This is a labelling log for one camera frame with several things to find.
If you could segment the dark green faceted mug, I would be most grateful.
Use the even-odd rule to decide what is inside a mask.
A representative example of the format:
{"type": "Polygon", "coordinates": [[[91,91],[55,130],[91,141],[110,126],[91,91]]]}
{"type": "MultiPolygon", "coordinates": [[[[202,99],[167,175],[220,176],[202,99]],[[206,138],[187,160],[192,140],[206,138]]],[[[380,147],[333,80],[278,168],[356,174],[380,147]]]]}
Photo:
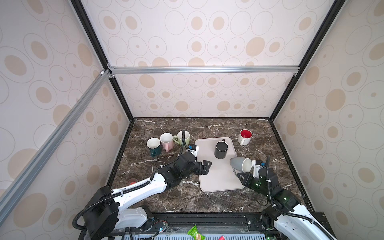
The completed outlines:
{"type": "Polygon", "coordinates": [[[149,139],[147,141],[147,148],[150,150],[150,155],[152,158],[156,158],[162,153],[162,144],[158,138],[149,139]]]}

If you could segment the grey mug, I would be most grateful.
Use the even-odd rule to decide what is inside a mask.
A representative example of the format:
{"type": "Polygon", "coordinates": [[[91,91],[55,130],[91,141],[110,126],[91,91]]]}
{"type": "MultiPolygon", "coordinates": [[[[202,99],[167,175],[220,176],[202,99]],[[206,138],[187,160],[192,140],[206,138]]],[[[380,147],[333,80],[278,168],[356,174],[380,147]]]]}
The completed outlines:
{"type": "Polygon", "coordinates": [[[249,158],[234,157],[230,159],[230,165],[235,173],[249,173],[252,169],[252,161],[249,158]]]}

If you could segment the white mug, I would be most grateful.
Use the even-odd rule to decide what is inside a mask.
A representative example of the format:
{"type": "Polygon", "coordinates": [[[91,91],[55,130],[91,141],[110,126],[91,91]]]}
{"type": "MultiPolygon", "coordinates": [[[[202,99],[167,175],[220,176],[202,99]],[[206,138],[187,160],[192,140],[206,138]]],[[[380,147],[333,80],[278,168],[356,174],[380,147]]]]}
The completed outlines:
{"type": "Polygon", "coordinates": [[[238,143],[241,146],[246,146],[250,143],[253,134],[249,130],[241,130],[238,136],[238,143]]]}

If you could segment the black mug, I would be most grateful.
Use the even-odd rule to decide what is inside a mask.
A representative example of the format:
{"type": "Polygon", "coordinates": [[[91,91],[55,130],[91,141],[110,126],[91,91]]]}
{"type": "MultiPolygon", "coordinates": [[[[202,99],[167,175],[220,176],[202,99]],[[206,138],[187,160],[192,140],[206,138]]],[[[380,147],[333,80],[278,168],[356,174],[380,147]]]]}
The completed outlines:
{"type": "Polygon", "coordinates": [[[229,146],[226,143],[225,139],[222,139],[221,141],[217,142],[214,152],[215,157],[220,160],[224,159],[227,155],[228,148],[229,146]]]}

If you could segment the pink faceted mug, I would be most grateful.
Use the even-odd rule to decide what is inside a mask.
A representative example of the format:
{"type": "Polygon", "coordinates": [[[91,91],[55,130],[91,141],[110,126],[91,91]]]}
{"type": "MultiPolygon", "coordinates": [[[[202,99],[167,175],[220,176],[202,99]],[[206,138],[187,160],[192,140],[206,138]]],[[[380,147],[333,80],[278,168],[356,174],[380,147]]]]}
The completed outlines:
{"type": "Polygon", "coordinates": [[[160,141],[163,149],[168,153],[174,148],[173,135],[171,133],[164,133],[160,136],[160,141]]]}

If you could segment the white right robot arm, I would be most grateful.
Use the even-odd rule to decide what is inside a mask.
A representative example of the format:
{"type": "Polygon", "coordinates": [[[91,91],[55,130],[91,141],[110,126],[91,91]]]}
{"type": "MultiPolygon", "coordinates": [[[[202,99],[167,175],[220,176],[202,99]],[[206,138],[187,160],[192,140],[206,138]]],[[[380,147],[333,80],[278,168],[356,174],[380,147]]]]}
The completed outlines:
{"type": "Polygon", "coordinates": [[[260,222],[266,230],[278,230],[289,240],[334,240],[335,237],[309,212],[291,191],[281,187],[278,175],[265,162],[235,157],[230,160],[241,184],[267,197],[269,207],[260,222]]]}

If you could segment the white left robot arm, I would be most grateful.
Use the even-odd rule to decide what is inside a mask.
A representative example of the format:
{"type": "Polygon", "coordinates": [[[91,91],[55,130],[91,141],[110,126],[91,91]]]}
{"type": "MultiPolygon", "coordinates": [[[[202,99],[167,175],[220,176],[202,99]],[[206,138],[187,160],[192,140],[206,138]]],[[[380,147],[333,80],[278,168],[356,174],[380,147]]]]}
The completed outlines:
{"type": "Polygon", "coordinates": [[[91,240],[101,240],[113,231],[125,228],[148,229],[153,223],[149,211],[131,206],[178,186],[190,175],[207,175],[212,163],[197,160],[199,148],[182,142],[179,155],[161,165],[151,176],[133,185],[110,190],[101,187],[72,221],[73,228],[86,231],[91,240]]]}

